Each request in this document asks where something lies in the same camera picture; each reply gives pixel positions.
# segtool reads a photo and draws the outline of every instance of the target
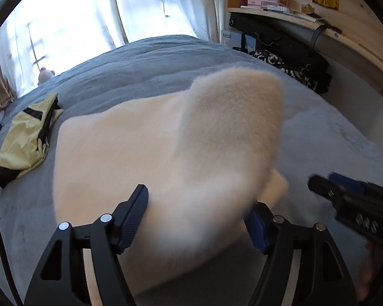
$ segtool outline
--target metal bolt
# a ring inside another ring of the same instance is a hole
[[[59,224],[58,229],[66,230],[66,229],[68,229],[68,227],[69,227],[69,223],[68,222],[62,222],[62,223]]]
[[[284,223],[285,222],[285,219],[281,216],[281,215],[275,215],[272,220],[275,222],[275,223],[278,223],[278,224],[281,224],[281,223]]]
[[[326,226],[323,224],[323,223],[317,223],[315,225],[315,228],[319,231],[325,231],[326,230]]]
[[[109,222],[110,220],[112,220],[111,214],[103,214],[101,216],[101,222]]]

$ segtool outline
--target sheer curtain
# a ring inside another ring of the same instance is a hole
[[[147,37],[219,41],[223,0],[22,0],[0,28],[3,76],[22,96],[41,67],[60,74]]]

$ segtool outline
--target stuffed animal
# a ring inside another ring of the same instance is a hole
[[[45,67],[42,67],[40,69],[40,74],[38,75],[38,83],[37,86],[40,86],[45,81],[54,78],[55,77],[55,71],[54,70],[47,70]]]

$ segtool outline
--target bed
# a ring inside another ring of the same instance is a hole
[[[353,277],[366,255],[364,239],[335,222],[333,207],[307,189],[313,174],[335,171],[383,185],[380,152],[341,113],[310,89],[248,54],[190,36],[149,38],[120,47],[47,81],[12,103],[3,118],[0,147],[13,117],[28,104],[58,92],[65,110],[53,125],[46,161],[0,188],[0,228],[17,288],[24,298],[30,278],[56,223],[52,182],[57,135],[70,117],[102,112],[121,102],[182,91],[202,74],[232,66],[277,75],[285,95],[284,124],[276,168],[288,194],[273,208],[292,223],[324,222]],[[242,238],[199,269],[138,296],[139,305],[244,305],[260,276],[264,257]],[[0,262],[0,286],[10,296]]]

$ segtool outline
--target cream fleece blanket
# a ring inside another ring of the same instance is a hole
[[[187,91],[65,121],[53,183],[57,222],[92,223],[145,184],[147,210],[119,259],[132,293],[198,267],[244,233],[256,199],[272,207],[286,192],[272,170],[282,105],[274,76],[233,68],[199,77]],[[97,305],[88,253],[85,260]]]

